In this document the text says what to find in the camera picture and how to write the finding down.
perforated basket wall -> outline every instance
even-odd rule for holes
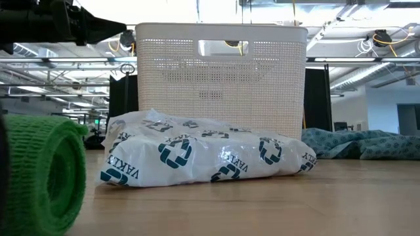
[[[247,58],[227,60],[197,53],[198,40],[209,39],[203,35],[193,38],[175,31],[174,39],[170,35],[147,35],[148,31],[158,32],[159,26],[167,25],[184,32],[191,26],[193,33],[207,31],[205,28],[208,27],[188,24],[137,26],[140,110],[154,108],[170,115],[212,118],[301,139],[306,30],[301,33],[299,28],[286,28],[304,34],[295,41],[254,40],[243,36],[253,44],[252,52]],[[258,26],[240,27],[252,35]],[[264,30],[277,30],[280,32],[276,35],[282,34],[280,27]]]

green rolled towel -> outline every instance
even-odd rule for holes
[[[87,128],[63,117],[5,116],[10,179],[0,235],[63,235],[85,193]]]

plastic bag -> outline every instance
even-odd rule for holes
[[[110,119],[98,183],[152,187],[306,172],[317,163],[303,142],[210,119],[154,110]]]

white plastic basket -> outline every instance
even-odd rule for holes
[[[249,24],[139,24],[138,107],[300,140],[307,33]],[[243,56],[203,56],[203,41],[247,44]]]

teal blanket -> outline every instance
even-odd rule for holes
[[[420,137],[380,130],[328,132],[302,131],[302,141],[319,159],[420,160]]]

